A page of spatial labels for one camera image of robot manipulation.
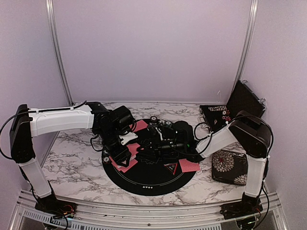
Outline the red card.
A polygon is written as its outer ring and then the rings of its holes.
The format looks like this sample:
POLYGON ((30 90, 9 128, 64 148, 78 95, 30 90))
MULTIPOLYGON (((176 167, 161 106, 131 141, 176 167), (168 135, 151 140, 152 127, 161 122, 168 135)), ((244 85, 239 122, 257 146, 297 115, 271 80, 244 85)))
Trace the red card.
POLYGON ((198 163, 189 162, 189 161, 180 161, 179 164, 183 173, 196 172, 200 170, 200 166, 198 163))
POLYGON ((148 127, 148 124, 144 120, 138 120, 136 122, 136 127, 134 129, 134 132, 140 131, 142 129, 145 129, 148 127))
POLYGON ((123 172, 123 173, 127 172, 127 171, 133 166, 133 164, 130 163, 128 167, 124 167, 124 166, 117 165, 117 164, 114 163, 114 162, 112 163, 112 165, 114 166, 114 168, 115 168, 117 171, 123 172))
POLYGON ((132 168, 135 164, 137 164, 137 163, 138 163, 138 161, 137 161, 136 159, 133 159, 133 160, 130 161, 130 163, 129 163, 129 165, 128 165, 127 167, 121 166, 121 167, 119 168, 119 170, 125 173, 125 172, 127 172, 130 168, 132 168))

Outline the red triangle all-in marker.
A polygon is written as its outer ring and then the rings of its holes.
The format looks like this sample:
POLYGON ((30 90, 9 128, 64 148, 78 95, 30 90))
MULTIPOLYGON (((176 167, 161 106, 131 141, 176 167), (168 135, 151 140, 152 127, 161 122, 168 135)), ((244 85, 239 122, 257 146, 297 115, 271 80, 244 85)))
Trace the red triangle all-in marker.
POLYGON ((173 175, 176 174, 178 163, 164 164, 164 167, 168 169, 173 175))

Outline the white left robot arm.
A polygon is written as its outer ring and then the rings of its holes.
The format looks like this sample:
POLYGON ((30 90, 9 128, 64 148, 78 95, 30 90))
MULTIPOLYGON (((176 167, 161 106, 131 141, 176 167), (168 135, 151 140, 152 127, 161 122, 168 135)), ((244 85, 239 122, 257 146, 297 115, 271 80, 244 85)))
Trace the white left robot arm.
POLYGON ((45 154, 36 154, 36 150, 46 150, 43 144, 51 146, 61 131, 89 129, 101 138, 104 150, 118 165, 127 166, 131 158, 127 145, 138 137, 133 132, 136 121, 127 107, 109 110, 100 102, 47 109, 21 104, 11 120, 11 158, 50 213, 57 213, 61 206, 42 170, 45 154))

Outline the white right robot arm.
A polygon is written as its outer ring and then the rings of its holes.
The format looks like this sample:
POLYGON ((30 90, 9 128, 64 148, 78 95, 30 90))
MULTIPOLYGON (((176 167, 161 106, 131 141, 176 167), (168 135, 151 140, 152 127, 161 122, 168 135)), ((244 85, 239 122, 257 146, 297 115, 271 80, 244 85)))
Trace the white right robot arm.
POLYGON ((181 135, 173 132, 173 139, 163 137, 161 128, 158 140, 148 140, 138 147, 138 157, 147 160, 160 158, 186 158, 190 162, 200 162, 219 150, 239 143, 248 160, 247 184, 243 200, 238 203, 238 211, 247 215, 256 207, 255 198, 261 194, 262 183, 266 177, 265 170, 274 136, 272 128, 261 118, 240 111, 235 118, 221 129, 211 132, 195 145, 179 141, 181 135))

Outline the red playing card deck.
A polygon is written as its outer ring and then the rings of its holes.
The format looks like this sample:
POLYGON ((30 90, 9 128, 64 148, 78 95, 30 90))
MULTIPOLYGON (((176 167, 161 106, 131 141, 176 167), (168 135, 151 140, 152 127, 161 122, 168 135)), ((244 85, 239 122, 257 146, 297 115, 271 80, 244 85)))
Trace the red playing card deck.
POLYGON ((137 143, 128 144, 127 146, 119 144, 108 149, 107 152, 114 163, 120 166, 128 167, 131 157, 136 155, 137 148, 139 146, 140 145, 137 143))

